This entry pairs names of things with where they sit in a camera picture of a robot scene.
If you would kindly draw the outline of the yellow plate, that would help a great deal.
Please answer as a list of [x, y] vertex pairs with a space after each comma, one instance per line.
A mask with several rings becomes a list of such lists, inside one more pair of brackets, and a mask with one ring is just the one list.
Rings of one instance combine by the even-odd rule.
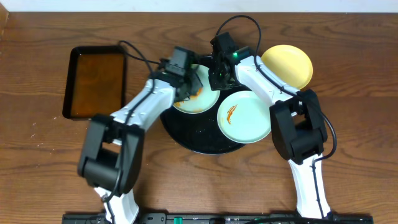
[[267, 49], [261, 59], [281, 80], [296, 89], [306, 87], [312, 79], [312, 61], [293, 45], [275, 45]]

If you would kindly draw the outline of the light green plate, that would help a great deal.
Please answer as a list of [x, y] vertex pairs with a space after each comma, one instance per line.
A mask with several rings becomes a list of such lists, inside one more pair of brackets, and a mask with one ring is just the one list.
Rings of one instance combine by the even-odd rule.
[[193, 64], [192, 68], [196, 69], [197, 75], [203, 87], [197, 92], [196, 95], [191, 96], [190, 99], [174, 103], [173, 107], [183, 113], [198, 114], [209, 110], [218, 101], [220, 91], [213, 91], [211, 89], [208, 78], [208, 67], [204, 65]]
[[253, 91], [233, 93], [218, 108], [218, 127], [234, 142], [258, 142], [271, 132], [271, 105], [268, 98], [261, 99]]

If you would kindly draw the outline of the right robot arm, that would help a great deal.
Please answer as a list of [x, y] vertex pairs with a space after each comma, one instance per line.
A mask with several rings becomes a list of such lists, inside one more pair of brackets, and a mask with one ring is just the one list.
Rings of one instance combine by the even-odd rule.
[[272, 142], [292, 169], [297, 191], [297, 211], [304, 218], [326, 219], [331, 212], [325, 198], [322, 160], [328, 120], [320, 110], [314, 91], [301, 92], [263, 64], [249, 47], [239, 48], [229, 33], [217, 34], [210, 42], [213, 67], [212, 90], [244, 85], [270, 103]]

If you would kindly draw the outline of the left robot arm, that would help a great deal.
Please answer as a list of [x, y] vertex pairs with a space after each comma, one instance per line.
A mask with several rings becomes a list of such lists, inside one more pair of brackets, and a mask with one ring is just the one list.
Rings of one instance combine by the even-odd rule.
[[175, 47], [170, 59], [149, 70], [144, 88], [126, 106], [91, 118], [78, 175], [101, 197], [105, 222], [134, 223], [139, 208], [132, 189], [141, 168], [145, 133], [161, 113], [202, 87], [198, 60], [195, 52]]

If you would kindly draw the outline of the green and orange sponge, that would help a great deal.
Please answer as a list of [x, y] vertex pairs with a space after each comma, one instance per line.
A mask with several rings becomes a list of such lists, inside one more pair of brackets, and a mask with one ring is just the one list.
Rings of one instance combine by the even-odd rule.
[[185, 98], [184, 100], [182, 100], [182, 101], [178, 101], [178, 102], [175, 102], [174, 103], [174, 106], [176, 106], [176, 107], [181, 107], [181, 105], [183, 104], [183, 103], [185, 103], [186, 101], [192, 101], [192, 100], [195, 100], [195, 99], [197, 99], [198, 97], [199, 97], [199, 95], [202, 93], [202, 88], [200, 88], [194, 95], [190, 95], [190, 96], [188, 96], [187, 98]]

